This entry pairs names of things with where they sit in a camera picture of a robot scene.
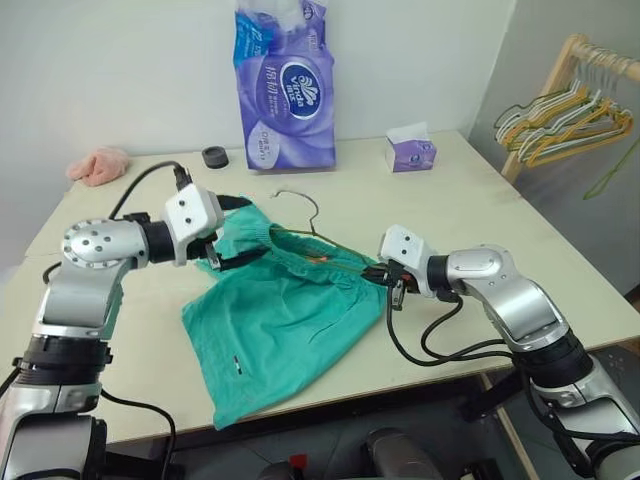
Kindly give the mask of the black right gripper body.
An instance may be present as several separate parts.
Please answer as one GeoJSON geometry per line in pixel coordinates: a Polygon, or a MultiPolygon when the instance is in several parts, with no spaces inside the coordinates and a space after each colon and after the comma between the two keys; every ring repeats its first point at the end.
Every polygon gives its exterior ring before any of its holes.
{"type": "Polygon", "coordinates": [[[382,282],[387,287],[390,300],[388,303],[394,311],[402,311],[406,295],[418,293],[415,277],[400,263],[390,261],[379,264],[382,270],[382,282]]]}

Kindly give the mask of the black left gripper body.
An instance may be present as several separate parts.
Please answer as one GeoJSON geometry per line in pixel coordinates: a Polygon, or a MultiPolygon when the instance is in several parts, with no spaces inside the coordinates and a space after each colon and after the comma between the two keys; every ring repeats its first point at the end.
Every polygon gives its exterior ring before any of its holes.
{"type": "Polygon", "coordinates": [[[214,271],[221,269],[220,256],[215,249],[215,243],[218,240],[216,232],[210,233],[203,238],[196,238],[187,246],[188,260],[205,260],[209,267],[214,271]]]}

